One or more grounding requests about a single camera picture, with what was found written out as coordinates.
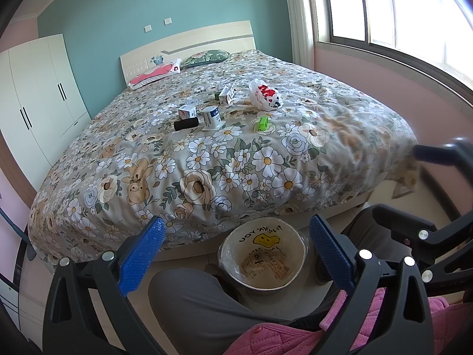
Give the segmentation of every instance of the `plastic wrap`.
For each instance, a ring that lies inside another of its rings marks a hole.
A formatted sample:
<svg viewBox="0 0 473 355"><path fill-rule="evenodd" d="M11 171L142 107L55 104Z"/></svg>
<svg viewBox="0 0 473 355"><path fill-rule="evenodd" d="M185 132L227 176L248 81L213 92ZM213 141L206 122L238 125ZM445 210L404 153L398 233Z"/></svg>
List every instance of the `plastic wrap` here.
<svg viewBox="0 0 473 355"><path fill-rule="evenodd" d="M307 238L278 218L237 227L218 250L218 264L233 279L260 291L289 285L306 259Z"/></svg>
<svg viewBox="0 0 473 355"><path fill-rule="evenodd" d="M263 111L278 109L284 103L278 90L269 87L263 80L252 80L249 88L251 104Z"/></svg>

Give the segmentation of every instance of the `white curtain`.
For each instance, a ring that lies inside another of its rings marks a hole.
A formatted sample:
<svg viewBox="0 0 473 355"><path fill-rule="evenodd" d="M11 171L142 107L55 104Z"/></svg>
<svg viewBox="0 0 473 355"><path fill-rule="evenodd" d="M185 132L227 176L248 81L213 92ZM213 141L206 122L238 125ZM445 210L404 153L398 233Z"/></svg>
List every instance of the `white curtain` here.
<svg viewBox="0 0 473 355"><path fill-rule="evenodd" d="M314 29L310 0L288 0L292 38L292 61L315 69Z"/></svg>

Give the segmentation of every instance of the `floral bedspread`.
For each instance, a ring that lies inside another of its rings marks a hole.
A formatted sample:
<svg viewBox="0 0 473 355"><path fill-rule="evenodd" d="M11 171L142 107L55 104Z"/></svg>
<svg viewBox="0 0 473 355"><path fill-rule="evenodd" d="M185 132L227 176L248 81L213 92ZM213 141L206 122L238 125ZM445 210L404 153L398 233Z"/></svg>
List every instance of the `floral bedspread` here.
<svg viewBox="0 0 473 355"><path fill-rule="evenodd" d="M284 105L251 106L260 78ZM177 108L216 104L217 131L174 131ZM259 131L262 115L269 128ZM91 260L117 249L153 215L166 223L162 249L204 241L252 218L315 212L370 191L381 174L407 191L418 177L406 121L356 89L259 51L184 70L122 92L52 167L31 209L29 237L44 262Z"/></svg>

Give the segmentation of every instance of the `teal wall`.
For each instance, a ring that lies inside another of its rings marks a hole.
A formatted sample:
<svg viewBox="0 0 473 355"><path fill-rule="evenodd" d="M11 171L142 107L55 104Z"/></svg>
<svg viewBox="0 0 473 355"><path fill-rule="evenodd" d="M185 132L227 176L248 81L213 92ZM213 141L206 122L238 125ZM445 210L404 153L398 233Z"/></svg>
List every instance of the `teal wall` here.
<svg viewBox="0 0 473 355"><path fill-rule="evenodd" d="M164 26L166 17L171 25ZM251 21L257 49L292 61L287 0L55 0L38 17L38 33L63 33L93 117L126 87L122 54L186 30L240 20ZM153 30L145 33L148 24Z"/></svg>

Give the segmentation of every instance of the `pink pillow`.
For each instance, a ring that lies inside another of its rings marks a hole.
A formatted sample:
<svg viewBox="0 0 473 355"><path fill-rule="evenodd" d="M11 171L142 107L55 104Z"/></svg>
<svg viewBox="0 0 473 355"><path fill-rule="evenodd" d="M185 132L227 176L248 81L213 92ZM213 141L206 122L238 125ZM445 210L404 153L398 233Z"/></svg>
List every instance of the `pink pillow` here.
<svg viewBox="0 0 473 355"><path fill-rule="evenodd" d="M146 84L153 83L157 80L167 78L168 76L176 75L181 73L181 59L175 59L166 65L155 66L141 75L131 79L128 83L128 87L131 89L138 89Z"/></svg>

